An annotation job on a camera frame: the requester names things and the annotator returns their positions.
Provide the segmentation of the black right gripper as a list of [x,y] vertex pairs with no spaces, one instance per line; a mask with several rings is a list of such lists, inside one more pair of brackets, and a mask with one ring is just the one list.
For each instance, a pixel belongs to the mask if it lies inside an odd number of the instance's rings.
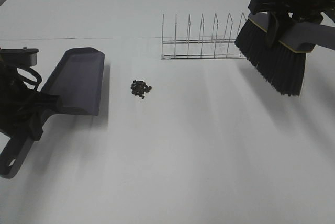
[[[285,2],[291,6],[292,20],[311,23],[323,21],[321,11],[317,9],[321,0],[285,0]],[[280,0],[250,0],[248,5],[252,14],[268,12],[265,42],[269,49],[278,42],[281,33],[281,20],[276,13],[281,10],[280,3]]]

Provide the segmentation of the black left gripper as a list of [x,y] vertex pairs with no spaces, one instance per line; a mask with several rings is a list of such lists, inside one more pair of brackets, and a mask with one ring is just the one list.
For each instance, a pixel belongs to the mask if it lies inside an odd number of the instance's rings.
[[39,141],[46,122],[44,110],[33,110],[32,106],[45,110],[60,111],[60,95],[37,92],[37,80],[19,73],[23,70],[33,77],[37,72],[32,64],[1,62],[1,133],[10,137],[26,124],[31,139]]

